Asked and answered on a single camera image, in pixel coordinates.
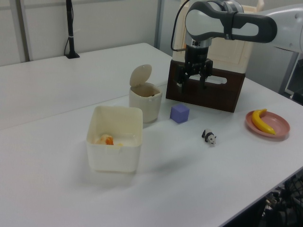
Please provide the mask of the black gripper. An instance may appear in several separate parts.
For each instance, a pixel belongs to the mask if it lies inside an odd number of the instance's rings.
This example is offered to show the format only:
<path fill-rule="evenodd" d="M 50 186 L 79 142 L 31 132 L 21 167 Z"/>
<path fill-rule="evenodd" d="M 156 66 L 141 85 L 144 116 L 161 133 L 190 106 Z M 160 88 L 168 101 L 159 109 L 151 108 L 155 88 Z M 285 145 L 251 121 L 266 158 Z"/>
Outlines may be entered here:
<path fill-rule="evenodd" d="M 190 46 L 185 48 L 185 63 L 177 67 L 175 82 L 180 93 L 184 93 L 190 74 L 200 75 L 200 87 L 205 89 L 206 79 L 213 73 L 213 61 L 207 58 L 208 47 Z"/>

